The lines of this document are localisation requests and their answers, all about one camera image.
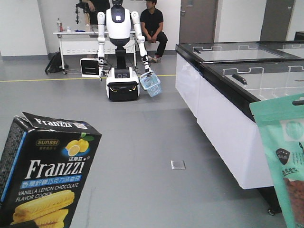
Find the white robot hand open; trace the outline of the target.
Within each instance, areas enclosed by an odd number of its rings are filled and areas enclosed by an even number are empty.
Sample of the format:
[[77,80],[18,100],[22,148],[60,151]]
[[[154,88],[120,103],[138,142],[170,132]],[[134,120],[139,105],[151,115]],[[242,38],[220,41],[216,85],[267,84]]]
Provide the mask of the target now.
[[104,67],[99,67],[99,79],[102,81],[103,77],[107,77],[107,73],[104,71]]

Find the white robot hand holding basket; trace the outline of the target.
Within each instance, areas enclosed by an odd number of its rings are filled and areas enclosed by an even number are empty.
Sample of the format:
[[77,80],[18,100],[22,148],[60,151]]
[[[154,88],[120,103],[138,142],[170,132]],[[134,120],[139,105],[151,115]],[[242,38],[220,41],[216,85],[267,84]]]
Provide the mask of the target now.
[[151,70],[151,67],[150,67],[150,63],[148,61],[144,62],[144,68],[145,68],[146,75],[150,76],[151,73],[152,73],[152,70]]

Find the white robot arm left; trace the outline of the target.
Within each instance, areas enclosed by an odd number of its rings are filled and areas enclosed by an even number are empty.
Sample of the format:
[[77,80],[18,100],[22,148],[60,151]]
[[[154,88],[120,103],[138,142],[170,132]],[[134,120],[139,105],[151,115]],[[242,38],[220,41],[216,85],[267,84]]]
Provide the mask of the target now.
[[97,14],[97,22],[98,22],[98,64],[99,64],[99,74],[102,73],[104,67],[104,46],[105,46],[105,14],[103,12],[98,12]]

